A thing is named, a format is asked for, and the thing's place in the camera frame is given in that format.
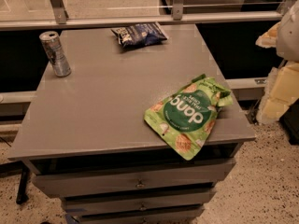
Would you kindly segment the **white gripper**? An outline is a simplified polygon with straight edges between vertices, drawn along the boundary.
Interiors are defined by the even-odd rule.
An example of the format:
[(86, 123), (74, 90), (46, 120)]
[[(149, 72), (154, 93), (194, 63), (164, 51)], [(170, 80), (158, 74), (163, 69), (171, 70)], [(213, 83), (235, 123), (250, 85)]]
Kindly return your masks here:
[(299, 63), (296, 63), (299, 61), (299, 0), (255, 44), (265, 49), (276, 47), (279, 57), (292, 61), (279, 69), (273, 67), (268, 75), (256, 119), (261, 124), (270, 124), (278, 121), (299, 99)]

